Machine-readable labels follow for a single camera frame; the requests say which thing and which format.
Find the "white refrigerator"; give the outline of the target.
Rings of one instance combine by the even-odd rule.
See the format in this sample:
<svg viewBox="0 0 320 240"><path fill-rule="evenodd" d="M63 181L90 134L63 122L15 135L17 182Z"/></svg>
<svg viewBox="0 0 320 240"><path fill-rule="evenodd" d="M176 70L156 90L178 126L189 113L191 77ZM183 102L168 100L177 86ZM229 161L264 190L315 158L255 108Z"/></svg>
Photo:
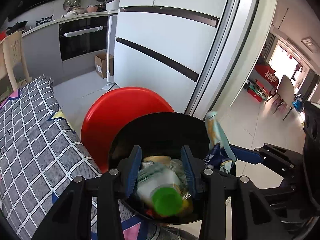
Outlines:
<svg viewBox="0 0 320 240"><path fill-rule="evenodd" d="M114 80L143 87L184 112L227 0L120 0Z"/></svg>

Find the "grey checkered tablecloth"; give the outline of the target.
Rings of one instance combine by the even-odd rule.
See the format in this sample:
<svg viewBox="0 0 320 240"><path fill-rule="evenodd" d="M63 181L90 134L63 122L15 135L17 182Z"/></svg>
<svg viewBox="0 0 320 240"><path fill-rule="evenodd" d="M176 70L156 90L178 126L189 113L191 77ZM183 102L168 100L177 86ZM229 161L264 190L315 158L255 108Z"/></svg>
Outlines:
<svg viewBox="0 0 320 240"><path fill-rule="evenodd" d="M1 104L1 239L31 239L76 176L101 175L39 76Z"/></svg>

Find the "black trash bin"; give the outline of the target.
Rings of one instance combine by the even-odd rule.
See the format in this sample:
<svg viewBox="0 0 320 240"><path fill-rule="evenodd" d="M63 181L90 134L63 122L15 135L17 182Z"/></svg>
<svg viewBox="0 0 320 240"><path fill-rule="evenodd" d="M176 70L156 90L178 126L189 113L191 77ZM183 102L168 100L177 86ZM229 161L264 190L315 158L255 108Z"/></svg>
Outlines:
<svg viewBox="0 0 320 240"><path fill-rule="evenodd" d="M204 121L181 113L152 113L126 124L114 138L109 150L108 166L115 168L127 158L133 147L142 149L142 157L166 155L181 159L181 148L188 145L193 156L206 166L219 169L223 161L230 160L223 143L211 143ZM147 220L164 224L187 224L201 220L207 206L202 195L191 198L190 207L175 216L155 214L135 194L122 201L129 210Z"/></svg>

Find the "beige plastic chair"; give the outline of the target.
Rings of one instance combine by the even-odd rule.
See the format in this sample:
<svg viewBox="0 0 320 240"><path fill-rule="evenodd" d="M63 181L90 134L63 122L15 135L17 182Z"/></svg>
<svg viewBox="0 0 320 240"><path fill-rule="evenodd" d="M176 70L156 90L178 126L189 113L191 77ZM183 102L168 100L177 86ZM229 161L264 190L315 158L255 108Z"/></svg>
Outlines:
<svg viewBox="0 0 320 240"><path fill-rule="evenodd" d="M23 52L22 33L22 31L16 31L1 40L1 79L8 76L13 91L19 88L13 71L16 64L22 64L26 82L31 81Z"/></svg>

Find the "cardboard box on floor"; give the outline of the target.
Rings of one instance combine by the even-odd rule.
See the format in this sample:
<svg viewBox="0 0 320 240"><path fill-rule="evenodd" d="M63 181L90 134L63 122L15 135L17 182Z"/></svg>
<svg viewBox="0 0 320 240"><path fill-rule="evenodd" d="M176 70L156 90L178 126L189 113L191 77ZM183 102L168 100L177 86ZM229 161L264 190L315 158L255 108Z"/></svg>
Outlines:
<svg viewBox="0 0 320 240"><path fill-rule="evenodd" d="M99 53L94 56L95 71L97 74L104 78L107 78L107 55L106 53ZM114 59L113 55L109 56L110 76L114 76Z"/></svg>

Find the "clear plastic packaging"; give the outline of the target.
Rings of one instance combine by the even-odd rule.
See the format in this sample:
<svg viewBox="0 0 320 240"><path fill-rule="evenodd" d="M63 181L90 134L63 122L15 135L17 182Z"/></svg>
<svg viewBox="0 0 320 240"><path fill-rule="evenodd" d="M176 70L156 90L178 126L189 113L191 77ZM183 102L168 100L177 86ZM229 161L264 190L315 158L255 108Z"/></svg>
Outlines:
<svg viewBox="0 0 320 240"><path fill-rule="evenodd" d="M180 180L180 189L182 199L188 199L191 197L188 189L188 182L184 173L183 163L179 159L171 159L169 168L176 173Z"/></svg>

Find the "red round stool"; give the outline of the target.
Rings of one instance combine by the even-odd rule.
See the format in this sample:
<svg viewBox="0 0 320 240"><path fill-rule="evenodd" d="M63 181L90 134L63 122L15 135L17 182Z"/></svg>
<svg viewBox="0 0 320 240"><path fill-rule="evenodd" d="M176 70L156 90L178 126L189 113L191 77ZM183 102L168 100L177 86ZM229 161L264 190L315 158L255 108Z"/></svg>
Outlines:
<svg viewBox="0 0 320 240"><path fill-rule="evenodd" d="M139 87L114 89L98 98L81 127L81 141L101 172L108 171L109 151L118 132L140 116L173 112L157 93Z"/></svg>

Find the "green-capped plastic bottle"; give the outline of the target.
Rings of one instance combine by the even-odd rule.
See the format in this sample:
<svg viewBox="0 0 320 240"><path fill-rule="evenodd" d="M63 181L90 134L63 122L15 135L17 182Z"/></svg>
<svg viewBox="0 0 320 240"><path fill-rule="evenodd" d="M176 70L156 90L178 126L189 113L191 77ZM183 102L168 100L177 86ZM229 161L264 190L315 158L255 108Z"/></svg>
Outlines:
<svg viewBox="0 0 320 240"><path fill-rule="evenodd" d="M183 205L180 179L161 163L138 171L136 195L158 215L165 217L178 214Z"/></svg>

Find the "light blue navy wrapper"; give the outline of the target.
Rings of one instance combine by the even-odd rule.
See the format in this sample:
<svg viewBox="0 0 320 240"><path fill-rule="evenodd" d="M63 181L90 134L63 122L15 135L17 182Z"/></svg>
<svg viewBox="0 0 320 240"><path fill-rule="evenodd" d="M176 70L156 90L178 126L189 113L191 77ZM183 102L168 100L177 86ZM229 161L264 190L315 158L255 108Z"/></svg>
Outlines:
<svg viewBox="0 0 320 240"><path fill-rule="evenodd" d="M209 151L203 161L207 168L214 168L225 173L230 173L237 161L237 157L232 151L216 116L217 112L215 111L208 112L205 116L204 123L209 138Z"/></svg>

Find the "white stick vacuum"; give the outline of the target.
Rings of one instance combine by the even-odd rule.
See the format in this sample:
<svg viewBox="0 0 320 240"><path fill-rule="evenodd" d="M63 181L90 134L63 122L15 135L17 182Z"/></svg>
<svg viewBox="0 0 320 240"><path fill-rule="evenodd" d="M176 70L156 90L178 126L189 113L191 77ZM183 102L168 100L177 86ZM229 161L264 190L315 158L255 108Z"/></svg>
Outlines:
<svg viewBox="0 0 320 240"><path fill-rule="evenodd" d="M107 32L107 44L106 44L106 75L107 83L104 85L103 90L109 91L114 86L114 80L110 75L110 55L114 54L114 43L116 40L116 26L117 26L117 15L112 14L108 16L108 32Z"/></svg>

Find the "black built-in oven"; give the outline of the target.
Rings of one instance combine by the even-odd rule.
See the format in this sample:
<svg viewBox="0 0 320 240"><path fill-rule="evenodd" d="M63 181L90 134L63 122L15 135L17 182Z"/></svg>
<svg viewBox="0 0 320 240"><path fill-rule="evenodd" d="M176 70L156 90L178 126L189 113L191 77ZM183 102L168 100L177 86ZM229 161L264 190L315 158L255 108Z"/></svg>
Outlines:
<svg viewBox="0 0 320 240"><path fill-rule="evenodd" d="M82 18L59 25L62 61L106 48L108 17Z"/></svg>

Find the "red printed box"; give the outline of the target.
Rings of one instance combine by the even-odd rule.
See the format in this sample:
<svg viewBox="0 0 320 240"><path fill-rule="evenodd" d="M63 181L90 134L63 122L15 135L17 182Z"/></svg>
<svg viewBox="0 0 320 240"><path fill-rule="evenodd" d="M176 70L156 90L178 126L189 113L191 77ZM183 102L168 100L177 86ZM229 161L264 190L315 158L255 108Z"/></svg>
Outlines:
<svg viewBox="0 0 320 240"><path fill-rule="evenodd" d="M276 71L273 70L269 65L256 64L254 69L257 71L257 73L260 76L262 76L273 87L278 86L279 79L275 75Z"/></svg>

